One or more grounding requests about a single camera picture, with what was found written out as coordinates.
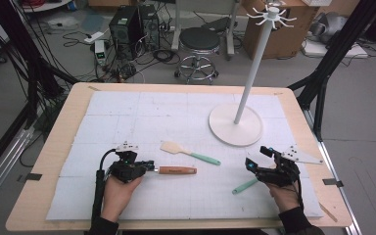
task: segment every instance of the wooden table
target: wooden table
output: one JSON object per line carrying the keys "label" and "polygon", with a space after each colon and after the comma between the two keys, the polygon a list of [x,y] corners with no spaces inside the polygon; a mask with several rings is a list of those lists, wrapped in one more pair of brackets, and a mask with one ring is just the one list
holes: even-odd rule
{"label": "wooden table", "polygon": [[[10,231],[86,230],[90,221],[45,220],[54,197],[57,180],[70,152],[73,138],[81,124],[94,91],[183,92],[242,94],[244,87],[100,84],[78,83],[66,100],[31,173],[42,174],[39,181],[28,180],[20,194],[6,227]],[[251,94],[277,96],[299,148],[322,160],[310,128],[294,93],[287,88],[253,88]],[[352,219],[336,186],[325,186],[322,179],[332,178],[326,164],[307,164],[311,183],[325,216],[311,221],[319,227],[348,227]],[[189,220],[121,220],[120,229],[213,229],[268,228],[282,226],[278,219],[189,219]]]}

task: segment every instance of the round white base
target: round white base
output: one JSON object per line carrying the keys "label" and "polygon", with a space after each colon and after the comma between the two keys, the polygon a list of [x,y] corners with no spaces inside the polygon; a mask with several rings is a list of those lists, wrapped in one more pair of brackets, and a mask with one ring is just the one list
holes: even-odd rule
{"label": "round white base", "polygon": [[239,123],[235,124],[238,108],[238,104],[217,106],[210,113],[210,128],[222,142],[234,146],[249,146],[260,140],[263,135],[263,124],[260,116],[247,106]]}

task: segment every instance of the black stool seat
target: black stool seat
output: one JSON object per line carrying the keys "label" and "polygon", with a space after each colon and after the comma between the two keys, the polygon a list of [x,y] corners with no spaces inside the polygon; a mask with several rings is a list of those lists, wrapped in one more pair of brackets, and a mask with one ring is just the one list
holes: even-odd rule
{"label": "black stool seat", "polygon": [[190,27],[182,30],[179,41],[193,50],[212,50],[219,46],[219,36],[203,27]]}

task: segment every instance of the hand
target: hand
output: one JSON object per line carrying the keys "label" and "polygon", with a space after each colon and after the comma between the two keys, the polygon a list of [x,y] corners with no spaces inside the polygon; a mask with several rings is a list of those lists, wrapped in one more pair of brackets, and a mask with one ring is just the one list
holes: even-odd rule
{"label": "hand", "polygon": [[111,222],[117,222],[118,216],[126,208],[133,191],[142,181],[136,178],[130,183],[123,183],[114,176],[109,176],[105,186],[105,196],[101,217]]}
{"label": "hand", "polygon": [[[295,188],[298,188],[298,183],[295,182]],[[285,212],[299,207],[298,195],[292,185],[280,188],[277,185],[265,184],[270,189],[270,195],[274,198],[274,202],[279,208],[280,212]]]}

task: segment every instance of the stool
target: stool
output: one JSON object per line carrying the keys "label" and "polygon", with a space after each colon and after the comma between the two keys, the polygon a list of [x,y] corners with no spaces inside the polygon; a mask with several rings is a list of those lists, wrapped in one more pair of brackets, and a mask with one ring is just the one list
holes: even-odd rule
{"label": "stool", "polygon": [[186,77],[187,84],[191,79],[208,79],[212,84],[212,78],[218,77],[218,71],[215,70],[213,62],[203,55],[218,51],[219,36],[207,28],[190,27],[179,35],[179,46],[194,55],[186,57],[179,63],[174,76],[183,75]]}

